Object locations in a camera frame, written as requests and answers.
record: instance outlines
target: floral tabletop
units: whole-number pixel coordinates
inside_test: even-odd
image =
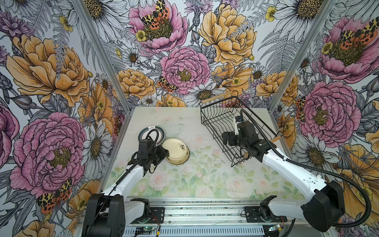
[[[253,110],[273,126],[266,109]],[[190,150],[190,157],[182,165],[163,160],[153,174],[147,173],[140,180],[130,196],[263,199],[277,195],[303,198],[278,172],[255,159],[230,167],[231,162],[201,124],[200,108],[136,107],[106,187],[123,174],[138,148],[139,132],[150,125],[162,127],[166,139],[182,140]],[[275,144],[282,149],[279,141]]]

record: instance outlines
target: metal plate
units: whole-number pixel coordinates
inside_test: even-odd
[[[153,214],[160,224],[164,221],[164,207],[150,207],[150,213]],[[149,219],[146,222],[138,222],[137,220],[134,220],[132,224],[156,224],[156,220],[152,217],[149,217]]]
[[[260,207],[245,207],[246,221],[248,223],[258,222],[258,223],[271,223],[271,222],[287,222],[287,217],[274,216],[271,222],[264,221],[260,217],[259,212]]]

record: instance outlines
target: flower bud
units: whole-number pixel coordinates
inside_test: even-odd
[[[0,89],[9,90],[12,88],[12,82],[6,76],[0,73]]]
[[[367,132],[374,133],[379,129],[379,123],[373,119],[368,119],[363,123],[363,128]]]
[[[10,99],[13,100],[13,102],[23,110],[37,108],[36,103],[34,103],[29,96],[16,96],[11,97]]]
[[[379,76],[370,81],[366,89],[368,96],[372,96],[374,93],[379,92]]]
[[[196,32],[196,31],[193,30],[191,38],[192,38],[193,42],[199,43],[200,35],[199,35],[198,32]]]
[[[65,110],[69,106],[69,102],[67,101],[67,99],[65,99],[63,97],[59,97],[58,106],[61,109]]]

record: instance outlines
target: moth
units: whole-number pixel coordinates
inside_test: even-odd
[[[159,29],[160,24],[163,24],[163,20],[168,19],[170,16],[170,10],[166,7],[164,0],[157,0],[155,3],[155,11],[152,15],[146,15],[141,18],[143,24],[150,26],[150,29]]]

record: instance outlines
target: wire basket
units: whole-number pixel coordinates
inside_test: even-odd
[[[209,99],[218,99],[223,95]],[[245,103],[243,103],[238,97],[232,96],[229,98],[219,99],[218,101],[212,102],[210,104],[200,103],[200,116],[201,124],[205,125],[209,132],[212,134],[213,139],[219,144],[222,152],[228,157],[232,162],[231,167],[240,164],[250,157],[246,156],[246,150],[240,148],[239,146],[229,146],[224,145],[222,142],[222,134],[224,132],[234,131],[234,119],[236,116],[240,115],[241,108],[245,109],[250,113],[251,117],[261,126],[263,132],[269,139],[273,139],[277,136],[268,125],[258,117],[251,109],[249,109]],[[244,114],[244,121],[248,121],[249,118]]]

